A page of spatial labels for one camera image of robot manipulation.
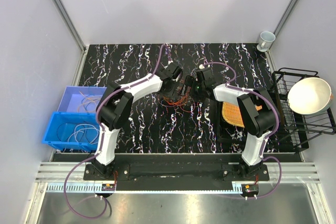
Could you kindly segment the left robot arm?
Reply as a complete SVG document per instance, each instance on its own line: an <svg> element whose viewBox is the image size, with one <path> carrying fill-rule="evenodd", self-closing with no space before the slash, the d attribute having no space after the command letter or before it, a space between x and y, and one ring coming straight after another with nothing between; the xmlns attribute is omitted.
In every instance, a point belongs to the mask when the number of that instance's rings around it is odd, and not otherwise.
<svg viewBox="0 0 336 224"><path fill-rule="evenodd" d="M122 85L114 82L108 85L96 108L100 133L91 163L99 178L107 180L113 175L117 138L120 129L130 117L133 103L152 93L173 93L181 76L182 68L170 63L137 81Z"/></svg>

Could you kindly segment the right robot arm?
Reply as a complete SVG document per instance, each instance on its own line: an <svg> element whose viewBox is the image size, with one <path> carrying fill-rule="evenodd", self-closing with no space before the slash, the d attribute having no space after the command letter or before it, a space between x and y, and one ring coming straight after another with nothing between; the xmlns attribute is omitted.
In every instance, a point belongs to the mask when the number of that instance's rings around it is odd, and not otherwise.
<svg viewBox="0 0 336 224"><path fill-rule="evenodd" d="M255 165L262 162L266 143L278 131L280 123L279 112L268 91L263 87L246 89L230 82L219 83L209 68L197 71L196 77L187 76L184 85L190 88L194 101L210 99L239 108L247 138L242 152L244 164L238 167L238 173L244 180L256 176Z"/></svg>

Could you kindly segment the woven bamboo basket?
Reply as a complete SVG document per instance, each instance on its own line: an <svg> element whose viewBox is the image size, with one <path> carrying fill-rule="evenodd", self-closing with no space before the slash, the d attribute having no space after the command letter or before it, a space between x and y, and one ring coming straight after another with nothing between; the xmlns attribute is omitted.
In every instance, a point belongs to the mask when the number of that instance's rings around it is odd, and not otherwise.
<svg viewBox="0 0 336 224"><path fill-rule="evenodd" d="M233 105L228 102L223 102L222 117L228 124L242 128L245 127L239 106L237 105Z"/></svg>

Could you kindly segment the white mug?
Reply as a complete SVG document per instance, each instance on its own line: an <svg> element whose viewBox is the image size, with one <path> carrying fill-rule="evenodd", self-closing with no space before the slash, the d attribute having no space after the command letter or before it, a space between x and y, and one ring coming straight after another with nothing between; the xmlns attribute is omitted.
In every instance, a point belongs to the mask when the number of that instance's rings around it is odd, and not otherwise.
<svg viewBox="0 0 336 224"><path fill-rule="evenodd" d="M266 52L271 47L272 43L275 41L276 36L270 31L263 31L260 33L257 50L260 52Z"/></svg>

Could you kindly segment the lavender plastic bin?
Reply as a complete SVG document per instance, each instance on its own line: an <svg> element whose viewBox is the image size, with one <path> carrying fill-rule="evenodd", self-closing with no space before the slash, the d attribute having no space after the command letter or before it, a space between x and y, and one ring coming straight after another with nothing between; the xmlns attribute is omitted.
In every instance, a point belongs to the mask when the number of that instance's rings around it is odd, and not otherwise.
<svg viewBox="0 0 336 224"><path fill-rule="evenodd" d="M57 111L95 113L105 90L105 87L67 86Z"/></svg>

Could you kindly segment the white bowl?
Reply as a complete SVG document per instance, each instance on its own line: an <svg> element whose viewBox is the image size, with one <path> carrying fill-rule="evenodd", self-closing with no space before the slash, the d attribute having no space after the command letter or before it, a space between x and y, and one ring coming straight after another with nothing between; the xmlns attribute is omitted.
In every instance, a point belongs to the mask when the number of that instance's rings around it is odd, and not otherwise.
<svg viewBox="0 0 336 224"><path fill-rule="evenodd" d="M304 78L292 86L287 101L292 111L316 115L326 111L334 99L330 85L317 77Z"/></svg>

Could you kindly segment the blue plastic bin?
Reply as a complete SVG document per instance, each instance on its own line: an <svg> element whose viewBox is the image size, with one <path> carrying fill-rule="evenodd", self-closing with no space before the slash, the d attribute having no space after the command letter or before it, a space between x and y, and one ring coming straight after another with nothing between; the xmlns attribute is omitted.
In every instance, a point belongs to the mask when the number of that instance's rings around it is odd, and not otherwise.
<svg viewBox="0 0 336 224"><path fill-rule="evenodd" d="M94 113L54 112L41 142L59 151L94 152L98 140Z"/></svg>

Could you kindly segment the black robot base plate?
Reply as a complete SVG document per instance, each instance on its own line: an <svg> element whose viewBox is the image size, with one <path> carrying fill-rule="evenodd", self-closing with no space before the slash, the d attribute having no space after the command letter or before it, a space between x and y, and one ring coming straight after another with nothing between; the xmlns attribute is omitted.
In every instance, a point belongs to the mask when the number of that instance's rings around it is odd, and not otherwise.
<svg viewBox="0 0 336 224"><path fill-rule="evenodd" d="M87 162L84 180L127 181L145 178L196 177L223 181L269 181L266 164L249 168L240 154L116 154L105 168Z"/></svg>

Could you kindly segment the aluminium frame post left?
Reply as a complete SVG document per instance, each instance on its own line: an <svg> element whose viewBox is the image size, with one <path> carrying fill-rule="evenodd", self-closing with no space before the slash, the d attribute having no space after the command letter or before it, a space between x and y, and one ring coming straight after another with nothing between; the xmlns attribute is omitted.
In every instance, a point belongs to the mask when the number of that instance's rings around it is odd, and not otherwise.
<svg viewBox="0 0 336 224"><path fill-rule="evenodd" d="M68 28L71 36L73 37L74 41L76 42L79 50L84 52L86 49L86 45L84 44L83 40L81 39L78 31L76 30L62 0L52 0L54 5L56 6L61 18L63 19L66 27Z"/></svg>

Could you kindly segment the aluminium frame post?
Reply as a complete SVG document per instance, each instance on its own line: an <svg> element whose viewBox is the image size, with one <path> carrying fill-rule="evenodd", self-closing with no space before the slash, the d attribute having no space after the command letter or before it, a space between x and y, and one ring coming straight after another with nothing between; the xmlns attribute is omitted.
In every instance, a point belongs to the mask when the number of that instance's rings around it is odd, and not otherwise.
<svg viewBox="0 0 336 224"><path fill-rule="evenodd" d="M279 34L281 33L282 29L284 28L286 22L288 21L289 17L291 16L294 8L296 7L296 5L298 4L299 0L290 0L283 15L280 18L280 21L278 22L275 30L274 30L274 34L276 37L279 36Z"/></svg>
<svg viewBox="0 0 336 224"><path fill-rule="evenodd" d="M84 44L83 40L81 39L78 31L76 30L62 0L52 0L54 5L56 6L61 18L63 19L66 27L68 28L71 36L73 37L74 41L76 42L79 50L84 52L86 49L86 45Z"/></svg>

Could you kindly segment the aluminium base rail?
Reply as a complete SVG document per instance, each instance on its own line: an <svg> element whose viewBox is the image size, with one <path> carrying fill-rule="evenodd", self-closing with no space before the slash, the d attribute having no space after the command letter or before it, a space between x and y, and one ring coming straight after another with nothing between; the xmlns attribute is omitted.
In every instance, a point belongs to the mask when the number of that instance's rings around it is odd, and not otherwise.
<svg viewBox="0 0 336 224"><path fill-rule="evenodd" d="M80 165L73 173L71 162L43 162L35 181L45 183L47 191L61 193L120 193L120 194L242 194L243 186L266 184L274 187L283 184L318 184L316 168L312 163L267 162L258 179L230 178L227 171L211 175L158 175L141 176L135 168L122 168L116 177L106 180L84 180L88 169Z"/></svg>

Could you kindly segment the aluminium frame post right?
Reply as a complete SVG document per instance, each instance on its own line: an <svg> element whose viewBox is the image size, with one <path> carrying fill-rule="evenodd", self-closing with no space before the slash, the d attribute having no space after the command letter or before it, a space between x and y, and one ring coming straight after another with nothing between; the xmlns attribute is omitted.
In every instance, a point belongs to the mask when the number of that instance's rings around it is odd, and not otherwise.
<svg viewBox="0 0 336 224"><path fill-rule="evenodd" d="M275 30L274 30L274 34L276 37L279 36L279 34L281 33L282 29L284 28L286 22L288 21L289 17L291 16L294 8L296 7L296 5L298 4L299 0L290 0L283 15L280 18L280 21L278 22Z"/></svg>

